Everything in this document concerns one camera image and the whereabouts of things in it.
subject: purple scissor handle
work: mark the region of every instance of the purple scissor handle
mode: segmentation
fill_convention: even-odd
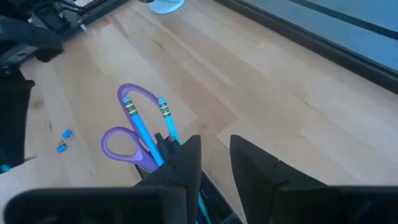
[[[132,155],[120,155],[120,154],[115,153],[112,150],[110,150],[108,147],[108,140],[112,135],[114,135],[116,133],[127,134],[131,138],[131,140],[133,141],[134,145],[137,148],[136,153],[134,153]],[[135,165],[142,166],[151,171],[154,171],[158,168],[158,165],[156,164],[154,158],[149,154],[148,151],[146,151],[144,146],[142,146],[142,144],[139,142],[137,133],[135,131],[131,131],[125,127],[115,127],[115,128],[111,128],[107,132],[105,132],[105,134],[101,140],[101,147],[102,147],[102,151],[105,153],[105,155],[111,159],[114,159],[117,161],[129,162],[129,163],[132,163]]]

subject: scissors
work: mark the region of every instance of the scissors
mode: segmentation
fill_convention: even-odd
[[[126,115],[127,119],[129,120],[130,125],[132,126],[133,130],[130,130],[125,127],[115,127],[111,128],[105,132],[104,136],[101,140],[101,147],[103,152],[106,156],[111,159],[117,161],[124,161],[129,162],[138,166],[141,166],[149,171],[155,171],[159,166],[164,163],[160,152],[153,141],[152,137],[150,136],[147,128],[144,125],[139,113],[136,110],[133,102],[127,97],[127,94],[130,91],[136,91],[138,93],[143,94],[147,98],[149,98],[155,105],[157,105],[162,112],[162,115],[165,119],[167,128],[169,130],[169,136],[172,141],[177,141],[178,143],[182,144],[180,137],[178,136],[177,129],[175,128],[172,116],[170,114],[169,107],[167,106],[166,100],[164,97],[157,98],[153,93],[150,91],[137,86],[135,84],[123,84],[118,89],[118,100],[120,105]],[[131,155],[121,155],[118,153],[113,152],[108,147],[109,138],[116,134],[116,133],[124,133],[127,134],[133,141],[135,147],[137,148],[136,153]],[[144,146],[140,143],[142,140],[145,145],[148,147],[150,153],[146,151]],[[201,198],[200,194],[198,195],[198,203],[199,208],[203,212],[207,222],[210,224],[210,218],[208,216],[205,204],[203,203],[203,199]]]

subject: wood grain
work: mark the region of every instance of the wood grain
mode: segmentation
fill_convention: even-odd
[[[65,43],[50,63],[23,65],[33,79],[25,140],[29,162],[1,176],[0,206],[38,187],[132,186],[134,166],[100,148],[129,127],[116,98],[123,83],[166,97],[183,140],[202,136],[202,166],[245,221],[229,137],[239,134],[330,185],[398,184],[398,98],[212,0],[155,15],[130,1]],[[149,131],[167,134],[159,110],[131,97]],[[65,129],[75,140],[55,150]],[[133,153],[125,136],[112,138]]]

